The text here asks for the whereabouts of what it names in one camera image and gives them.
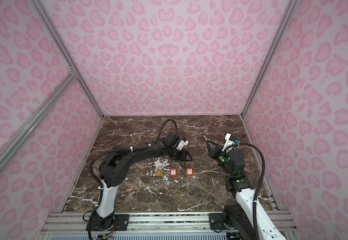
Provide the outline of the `brass padlock silver shackle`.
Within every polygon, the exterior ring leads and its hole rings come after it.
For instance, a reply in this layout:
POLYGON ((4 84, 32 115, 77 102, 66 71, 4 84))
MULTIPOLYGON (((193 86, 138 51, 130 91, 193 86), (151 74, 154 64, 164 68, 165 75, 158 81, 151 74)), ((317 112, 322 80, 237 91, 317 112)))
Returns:
POLYGON ((163 166, 163 165, 160 165, 160 166, 157 168, 156 177, 158 177, 158 178, 163 178, 164 176, 165 176, 164 166, 163 166))

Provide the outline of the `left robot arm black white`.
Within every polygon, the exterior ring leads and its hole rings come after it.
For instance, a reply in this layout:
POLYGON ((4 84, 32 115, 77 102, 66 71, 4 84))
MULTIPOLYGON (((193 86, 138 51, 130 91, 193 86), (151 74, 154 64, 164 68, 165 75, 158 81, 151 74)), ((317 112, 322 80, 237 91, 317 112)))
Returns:
POLYGON ((123 148, 116 146, 95 157, 89 172, 99 184, 99 201, 93 209, 86 231, 107 231, 115 226, 115 200, 119 186, 126 180, 130 167, 138 162, 159 157, 174 161, 191 162, 192 157, 184 147, 188 140, 175 133, 141 147, 123 148))

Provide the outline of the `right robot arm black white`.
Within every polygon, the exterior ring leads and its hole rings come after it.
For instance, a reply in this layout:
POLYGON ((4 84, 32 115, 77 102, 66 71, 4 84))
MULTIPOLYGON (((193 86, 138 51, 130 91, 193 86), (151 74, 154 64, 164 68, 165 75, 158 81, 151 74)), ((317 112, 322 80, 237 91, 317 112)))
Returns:
POLYGON ((226 172, 225 185, 236 200, 236 204, 225 206, 223 218, 225 227, 238 231, 242 240, 284 240, 286 239, 275 227, 264 210, 258 195, 265 175, 265 159, 260 149, 250 143, 238 143, 223 148, 221 145, 206 141, 208 155, 226 172), (255 149, 262 161, 262 170, 258 186, 254 188, 244 173, 245 157, 242 146, 255 149))

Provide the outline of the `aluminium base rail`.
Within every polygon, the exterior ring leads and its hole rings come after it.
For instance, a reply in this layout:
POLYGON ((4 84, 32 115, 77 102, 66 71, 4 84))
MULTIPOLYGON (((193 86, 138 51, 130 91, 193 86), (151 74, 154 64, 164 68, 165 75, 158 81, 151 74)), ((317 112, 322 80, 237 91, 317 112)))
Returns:
MULTIPOLYGON (((94 240, 237 240, 236 229, 223 224, 221 212, 117 213, 116 230, 92 232, 94 240)), ((40 240, 87 240, 88 213, 49 214, 40 240)))

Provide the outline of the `right corner aluminium post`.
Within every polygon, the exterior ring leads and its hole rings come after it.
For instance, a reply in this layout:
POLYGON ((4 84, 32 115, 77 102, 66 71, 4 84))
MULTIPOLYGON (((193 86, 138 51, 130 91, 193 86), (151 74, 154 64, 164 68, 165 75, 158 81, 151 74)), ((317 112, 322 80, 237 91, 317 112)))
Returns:
POLYGON ((246 116, 248 116, 248 112, 250 110, 250 107, 252 103, 254 102, 254 98, 256 96, 256 93, 259 90, 259 87, 264 79, 264 76, 272 62, 273 57, 275 56, 275 53, 277 51, 277 48, 279 47, 279 44, 281 43, 281 40, 295 14, 295 11, 298 9, 300 5, 300 1, 298 0, 291 0, 288 2, 287 8, 281 18, 280 24, 278 26, 278 29, 276 30, 273 39, 271 40, 271 44, 269 46, 269 49, 267 51, 267 54, 264 58, 264 61, 261 65, 261 68, 259 70, 259 73, 255 79, 253 88, 249 94, 247 103, 245 104, 245 107, 243 108, 241 117, 244 119, 246 116))

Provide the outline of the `corner aluminium post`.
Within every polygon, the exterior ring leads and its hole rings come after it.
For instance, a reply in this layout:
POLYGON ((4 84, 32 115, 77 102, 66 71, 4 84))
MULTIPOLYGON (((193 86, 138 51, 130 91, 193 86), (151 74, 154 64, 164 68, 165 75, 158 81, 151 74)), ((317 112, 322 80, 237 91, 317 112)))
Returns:
POLYGON ((39 16, 42 24, 48 31, 49 35, 51 36, 54 44, 56 45, 57 49, 59 50, 60 54, 62 55, 63 59, 68 64, 69 68, 71 69, 72 73, 75 74, 78 78, 79 84, 81 88, 83 89, 83 92, 85 93, 86 97, 88 98, 89 102, 91 103, 92 107, 98 114, 101 120, 105 118, 105 115, 101 111, 99 104, 95 100, 93 94, 88 88, 88 85, 85 83, 80 71, 77 68, 77 65, 75 64, 72 55, 70 54, 67 46, 63 42, 60 34, 58 33, 51 17, 49 16, 48 12, 45 9, 45 6, 43 5, 42 1, 38 0, 31 0, 31 5, 33 6, 35 12, 39 16))
POLYGON ((241 117, 244 119, 246 116, 248 116, 248 112, 250 110, 250 107, 252 103, 254 102, 254 98, 256 96, 256 93, 259 90, 259 87, 264 79, 264 76, 272 62, 273 57, 275 56, 275 53, 277 51, 277 48, 279 47, 279 44, 281 43, 281 40, 295 14, 295 11, 298 9, 300 5, 300 1, 298 0, 291 0, 288 2, 287 8, 281 18, 280 24, 278 26, 278 29, 276 30, 273 39, 271 40, 271 44, 269 46, 269 49, 267 51, 267 54, 264 58, 264 61, 261 65, 261 68, 259 70, 259 73, 255 79, 253 88, 249 94, 247 103, 245 104, 245 107, 243 108, 241 117))

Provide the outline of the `left diagonal aluminium frame bar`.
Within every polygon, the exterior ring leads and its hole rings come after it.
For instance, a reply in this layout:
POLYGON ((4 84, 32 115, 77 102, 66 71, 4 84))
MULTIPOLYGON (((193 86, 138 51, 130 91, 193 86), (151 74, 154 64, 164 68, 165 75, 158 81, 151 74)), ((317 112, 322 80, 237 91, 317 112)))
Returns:
POLYGON ((46 98, 29 120, 17 131, 8 144, 2 148, 0 152, 0 174, 76 78, 76 71, 71 71, 52 94, 46 98))

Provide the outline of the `left corner aluminium post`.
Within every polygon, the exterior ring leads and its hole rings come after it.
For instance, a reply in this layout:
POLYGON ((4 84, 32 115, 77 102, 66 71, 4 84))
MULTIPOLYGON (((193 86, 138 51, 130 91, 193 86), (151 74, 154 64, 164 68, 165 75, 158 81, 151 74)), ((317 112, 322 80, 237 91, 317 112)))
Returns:
POLYGON ((54 44, 56 45, 57 49, 59 50, 60 54, 62 55, 63 59, 68 64, 69 68, 71 69, 72 73, 75 74, 78 78, 79 84, 81 88, 83 89, 83 92, 85 93, 86 97, 88 98, 89 102, 91 103, 92 107, 98 114, 101 120, 105 118, 105 115, 101 111, 99 104, 95 100, 93 94, 88 88, 88 85, 85 83, 80 71, 77 68, 77 65, 75 64, 72 55, 70 54, 67 46, 63 42, 60 34, 58 33, 51 17, 49 16, 48 12, 45 9, 45 6, 43 5, 42 1, 38 0, 31 0, 31 5, 33 6, 35 12, 39 16, 42 24, 48 31, 49 35, 51 36, 54 44))

